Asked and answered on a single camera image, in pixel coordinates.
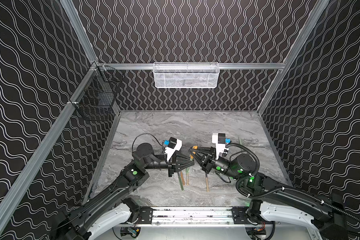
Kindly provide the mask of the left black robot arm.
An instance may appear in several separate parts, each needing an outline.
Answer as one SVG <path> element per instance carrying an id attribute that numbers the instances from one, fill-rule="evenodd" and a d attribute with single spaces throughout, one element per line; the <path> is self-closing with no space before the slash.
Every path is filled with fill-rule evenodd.
<path id="1" fill-rule="evenodd" d="M 182 141 L 171 138 L 164 142 L 162 154 L 156 155 L 149 143 L 140 144 L 132 152 L 132 161 L 119 176 L 93 199 L 57 218 L 57 225 L 48 234 L 51 240 L 95 240 L 119 224 L 143 222 L 141 206 L 130 194 L 149 177 L 148 170 L 167 170 L 169 177 L 195 163 L 181 153 Z"/>

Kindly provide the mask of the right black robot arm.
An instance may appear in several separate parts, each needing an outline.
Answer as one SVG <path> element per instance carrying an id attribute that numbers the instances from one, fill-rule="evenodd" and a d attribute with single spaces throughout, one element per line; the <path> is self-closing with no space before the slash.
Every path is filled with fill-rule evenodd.
<path id="1" fill-rule="evenodd" d="M 229 147 L 239 148 L 239 151 L 226 159 Z M 312 194 L 260 173 L 260 160 L 247 147 L 230 143 L 222 154 L 214 147 L 190 148 L 188 151 L 204 172 L 214 171 L 218 176 L 225 175 L 234 180 L 236 190 L 255 204 L 256 219 L 265 218 L 265 212 L 260 207 L 265 205 L 266 200 L 273 200 L 312 216 L 309 222 L 327 240 L 347 240 L 349 236 L 360 238 L 360 233 L 349 230 L 347 226 L 348 220 L 360 223 L 360 218 L 346 211 L 341 195 Z"/>

